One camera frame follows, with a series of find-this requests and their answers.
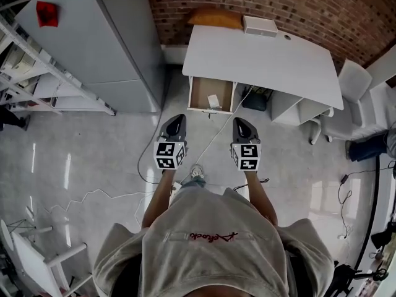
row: white chair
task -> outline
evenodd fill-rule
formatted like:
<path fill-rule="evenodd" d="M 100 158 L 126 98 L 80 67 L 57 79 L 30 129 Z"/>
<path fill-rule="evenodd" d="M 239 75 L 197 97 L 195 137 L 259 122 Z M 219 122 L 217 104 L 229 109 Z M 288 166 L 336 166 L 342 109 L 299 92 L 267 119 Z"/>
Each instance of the white chair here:
<path fill-rule="evenodd" d="M 360 99 L 370 86 L 371 75 L 359 64 L 345 60 L 341 73 L 338 76 L 344 110 L 334 109 L 334 115 L 320 116 L 313 120 L 318 124 L 317 132 L 323 132 L 327 141 L 333 138 L 349 140 L 355 128 L 364 127 L 364 114 Z"/>
<path fill-rule="evenodd" d="M 21 234 L 13 232 L 12 237 L 25 273 L 52 297 L 67 297 L 92 278 L 92 274 L 87 274 L 86 277 L 73 284 L 73 287 L 69 287 L 61 265 L 62 261 L 86 249 L 85 243 L 72 247 L 54 259 L 48 260 Z M 65 293 L 61 293 L 53 271 L 58 272 L 62 287 L 66 290 Z"/>

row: sneaker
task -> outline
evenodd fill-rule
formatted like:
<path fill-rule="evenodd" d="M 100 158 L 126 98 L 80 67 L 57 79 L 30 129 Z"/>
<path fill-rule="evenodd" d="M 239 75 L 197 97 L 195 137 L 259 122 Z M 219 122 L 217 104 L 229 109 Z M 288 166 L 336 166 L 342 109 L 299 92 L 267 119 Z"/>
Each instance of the sneaker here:
<path fill-rule="evenodd" d="M 345 156 L 347 160 L 350 160 L 351 157 L 349 156 L 349 148 L 351 147 L 352 142 L 351 141 L 346 141 L 345 142 Z"/>
<path fill-rule="evenodd" d="M 22 128 L 24 131 L 27 131 L 27 127 L 29 126 L 29 123 L 30 123 L 30 115 L 28 115 L 25 119 L 24 119 L 24 121 L 25 121 L 25 125 L 24 125 L 24 127 Z"/>
<path fill-rule="evenodd" d="M 201 177 L 204 178 L 204 169 L 202 168 L 202 166 L 195 164 L 192 168 L 191 168 L 191 179 L 193 179 L 194 177 Z"/>

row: red brick wall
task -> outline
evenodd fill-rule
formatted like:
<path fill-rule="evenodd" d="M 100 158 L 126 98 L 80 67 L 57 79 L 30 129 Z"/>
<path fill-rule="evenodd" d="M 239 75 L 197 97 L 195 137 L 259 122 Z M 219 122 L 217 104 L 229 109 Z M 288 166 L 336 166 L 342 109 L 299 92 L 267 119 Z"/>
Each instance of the red brick wall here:
<path fill-rule="evenodd" d="M 280 30 L 327 48 L 338 61 L 369 62 L 396 37 L 396 0 L 150 0 L 161 43 L 188 44 L 193 8 L 274 19 Z"/>

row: person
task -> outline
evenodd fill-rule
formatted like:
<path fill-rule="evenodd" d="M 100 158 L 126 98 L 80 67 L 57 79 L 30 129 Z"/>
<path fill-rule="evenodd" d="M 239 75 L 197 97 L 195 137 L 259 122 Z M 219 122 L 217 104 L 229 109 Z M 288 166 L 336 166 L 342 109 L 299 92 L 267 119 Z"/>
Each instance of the person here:
<path fill-rule="evenodd" d="M 93 267 L 101 297 L 324 295 L 330 253 L 310 220 L 278 226 L 256 172 L 245 172 L 248 201 L 208 191 L 194 165 L 169 204 L 174 174 L 164 171 L 139 233 L 115 224 L 105 239 Z"/>
<path fill-rule="evenodd" d="M 368 158 L 388 153 L 396 158 L 396 129 L 372 136 L 362 142 L 347 141 L 345 143 L 346 158 L 351 161 L 363 161 Z"/>
<path fill-rule="evenodd" d="M 0 131 L 3 131 L 5 124 L 11 126 L 17 126 L 27 131 L 30 122 L 30 115 L 26 118 L 18 118 L 14 113 L 9 111 L 7 108 L 0 106 Z"/>

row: gray cabinet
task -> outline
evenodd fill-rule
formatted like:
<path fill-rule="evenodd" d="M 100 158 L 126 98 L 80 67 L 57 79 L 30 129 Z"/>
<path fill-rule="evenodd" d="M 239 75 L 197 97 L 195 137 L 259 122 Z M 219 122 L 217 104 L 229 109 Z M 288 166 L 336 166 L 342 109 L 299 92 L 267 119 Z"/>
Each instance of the gray cabinet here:
<path fill-rule="evenodd" d="M 37 1 L 57 5 L 58 27 L 38 26 Z M 15 19 L 115 110 L 159 111 L 164 68 L 148 0 L 31 0 Z"/>

